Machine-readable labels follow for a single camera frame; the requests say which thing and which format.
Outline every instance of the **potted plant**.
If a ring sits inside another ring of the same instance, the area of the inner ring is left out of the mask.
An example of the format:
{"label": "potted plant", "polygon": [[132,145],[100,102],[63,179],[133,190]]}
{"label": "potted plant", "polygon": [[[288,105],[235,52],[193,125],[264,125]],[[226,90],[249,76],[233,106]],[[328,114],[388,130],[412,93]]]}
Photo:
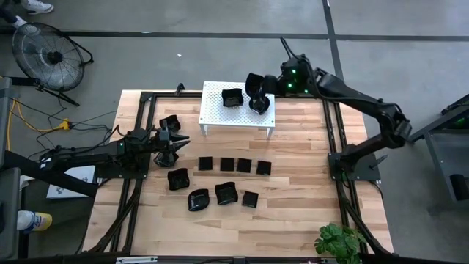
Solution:
{"label": "potted plant", "polygon": [[362,234],[350,227],[330,223],[320,228],[320,238],[314,242],[317,254],[329,252],[338,264],[359,264],[358,244],[366,242]]}

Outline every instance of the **table leg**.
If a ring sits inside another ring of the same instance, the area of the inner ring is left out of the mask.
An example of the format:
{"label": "table leg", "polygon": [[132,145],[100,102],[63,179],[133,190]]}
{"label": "table leg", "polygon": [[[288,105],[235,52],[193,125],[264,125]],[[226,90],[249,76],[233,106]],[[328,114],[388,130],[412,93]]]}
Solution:
{"label": "table leg", "polygon": [[207,136],[207,130],[208,130],[207,125],[200,125],[200,130],[202,131],[203,136]]}
{"label": "table leg", "polygon": [[267,139],[270,139],[270,137],[272,136],[273,129],[274,128],[267,128]]}

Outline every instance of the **fan stand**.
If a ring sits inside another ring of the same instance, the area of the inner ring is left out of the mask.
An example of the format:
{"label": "fan stand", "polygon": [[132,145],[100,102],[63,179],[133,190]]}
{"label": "fan stand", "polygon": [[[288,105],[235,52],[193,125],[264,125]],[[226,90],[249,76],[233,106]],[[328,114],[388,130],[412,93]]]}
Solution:
{"label": "fan stand", "polygon": [[12,85],[14,86],[26,86],[26,87],[36,87],[36,90],[39,92],[47,92],[49,95],[52,95],[60,100],[64,100],[67,103],[73,104],[74,106],[80,106],[79,103],[74,101],[72,98],[66,96],[63,92],[52,92],[46,89],[44,86],[40,85],[40,80],[35,78],[27,77],[8,77],[12,79]]}

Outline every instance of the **electric fan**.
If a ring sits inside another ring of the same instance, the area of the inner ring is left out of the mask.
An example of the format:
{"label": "electric fan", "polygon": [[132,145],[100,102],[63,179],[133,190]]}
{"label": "electric fan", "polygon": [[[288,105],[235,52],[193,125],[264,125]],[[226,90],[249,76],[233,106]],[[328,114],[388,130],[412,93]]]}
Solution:
{"label": "electric fan", "polygon": [[[84,61],[80,49],[87,52]],[[13,35],[13,56],[28,78],[12,79],[12,85],[34,86],[73,105],[79,106],[63,92],[77,87],[84,68],[93,63],[93,55],[71,40],[64,32],[44,23],[27,23]]]}

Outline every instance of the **gray floor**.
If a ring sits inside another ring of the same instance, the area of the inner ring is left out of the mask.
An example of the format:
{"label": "gray floor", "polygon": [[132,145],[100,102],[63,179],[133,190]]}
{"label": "gray floor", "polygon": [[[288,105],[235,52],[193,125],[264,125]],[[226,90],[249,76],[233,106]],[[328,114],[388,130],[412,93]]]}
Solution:
{"label": "gray floor", "polygon": [[[53,3],[54,13],[28,19],[60,29],[87,31],[327,33],[320,0],[54,0]],[[337,34],[469,34],[466,15],[469,3],[465,0],[330,0],[330,6]],[[251,71],[279,74],[278,66],[286,59],[278,40],[116,37],[74,37],[74,40],[95,55],[96,63],[86,68],[81,85],[69,93],[82,106],[68,106],[59,115],[71,120],[115,110],[122,89],[174,89],[180,82],[188,89],[201,89],[203,81],[244,81]],[[289,43],[293,51],[307,54],[313,66],[333,72],[327,40],[289,40]],[[338,47],[349,86],[398,103],[411,119],[414,131],[468,93],[465,80],[468,42],[339,41]],[[10,53],[8,36],[0,37],[0,62],[1,75],[22,76]],[[47,95],[25,87],[19,91],[21,101],[28,105],[48,113],[60,109],[56,100]],[[23,111],[38,128],[47,127],[44,116]],[[113,121],[114,115],[109,114],[93,122],[111,126]],[[365,123],[369,136],[379,131],[373,119],[365,117]],[[15,152],[30,155],[41,149],[34,140],[37,134],[18,119],[14,119],[12,130]],[[49,138],[54,144],[80,147],[98,143],[103,132],[59,132]],[[408,257],[468,263],[469,212],[447,210],[429,214],[429,209],[445,204],[448,194],[434,172],[423,142],[380,153],[389,154],[380,171],[395,252]],[[63,212],[44,200],[31,203],[38,210],[45,206],[55,214]],[[82,203],[68,208],[80,208],[86,215],[90,205]],[[31,256],[73,253],[85,222],[86,216],[81,216],[33,238]],[[76,234],[63,235],[68,230]],[[38,242],[44,237],[54,242]]]}

